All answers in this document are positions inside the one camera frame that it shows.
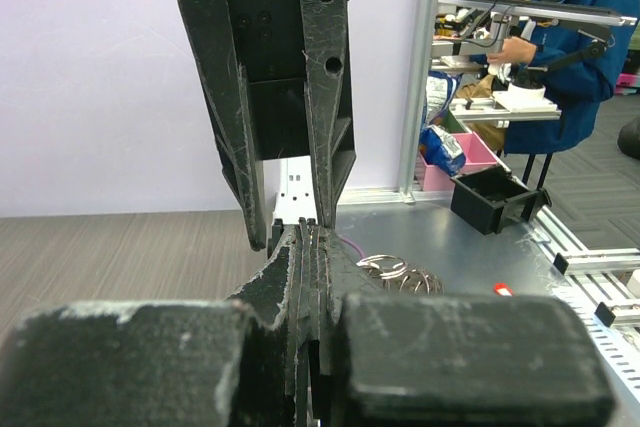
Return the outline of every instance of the black stool leg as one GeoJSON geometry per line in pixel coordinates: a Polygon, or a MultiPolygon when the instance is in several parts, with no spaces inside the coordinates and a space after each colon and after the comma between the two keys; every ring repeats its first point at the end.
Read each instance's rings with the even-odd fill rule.
{"type": "Polygon", "coordinates": [[[527,185],[529,182],[529,176],[531,176],[531,169],[533,169],[533,162],[536,160],[535,155],[530,155],[529,160],[527,160],[527,166],[524,169],[524,174],[522,176],[522,183],[527,185]]]}
{"type": "Polygon", "coordinates": [[[551,165],[552,157],[553,157],[553,154],[547,154],[547,158],[544,159],[542,172],[540,172],[540,178],[538,179],[538,189],[542,188],[542,186],[544,185],[544,180],[547,178],[547,172],[549,171],[549,166],[551,165]]]}

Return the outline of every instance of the coil of wire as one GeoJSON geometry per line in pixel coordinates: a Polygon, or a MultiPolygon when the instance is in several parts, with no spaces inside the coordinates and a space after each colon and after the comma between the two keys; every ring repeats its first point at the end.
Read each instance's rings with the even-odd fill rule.
{"type": "Polygon", "coordinates": [[[357,263],[370,277],[381,282],[382,287],[397,292],[414,294],[442,294],[442,281],[424,269],[412,268],[405,260],[394,255],[372,255],[357,263]]]}

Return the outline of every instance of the black bag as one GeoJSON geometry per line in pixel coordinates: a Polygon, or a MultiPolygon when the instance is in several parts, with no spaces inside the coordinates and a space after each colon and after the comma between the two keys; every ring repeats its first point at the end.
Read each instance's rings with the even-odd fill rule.
{"type": "Polygon", "coordinates": [[[618,148],[623,154],[640,160],[640,117],[620,129],[618,148]]]}

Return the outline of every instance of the person's hand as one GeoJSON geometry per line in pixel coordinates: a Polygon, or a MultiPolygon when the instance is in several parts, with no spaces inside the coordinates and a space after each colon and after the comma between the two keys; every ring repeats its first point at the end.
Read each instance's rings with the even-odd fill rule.
{"type": "Polygon", "coordinates": [[[536,55],[536,46],[520,37],[510,37],[504,40],[502,52],[488,54],[490,64],[530,64],[536,55]]]}

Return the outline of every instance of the black plastic bin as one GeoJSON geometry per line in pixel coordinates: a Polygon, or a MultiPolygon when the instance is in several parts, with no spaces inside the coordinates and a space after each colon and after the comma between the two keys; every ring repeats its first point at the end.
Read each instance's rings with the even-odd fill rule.
{"type": "Polygon", "coordinates": [[[452,180],[451,210],[485,235],[528,222],[542,207],[551,205],[545,189],[527,189],[499,165],[452,180]]]}

